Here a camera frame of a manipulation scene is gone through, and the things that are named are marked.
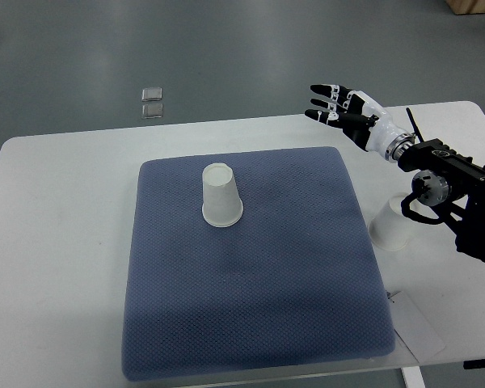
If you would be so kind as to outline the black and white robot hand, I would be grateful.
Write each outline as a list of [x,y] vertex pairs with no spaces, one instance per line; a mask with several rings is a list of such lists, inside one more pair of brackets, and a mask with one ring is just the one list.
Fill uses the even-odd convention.
[[380,154],[389,162],[397,162],[415,135],[397,126],[391,114],[363,91],[334,84],[310,87],[318,98],[305,116],[332,128],[340,129],[364,151]]

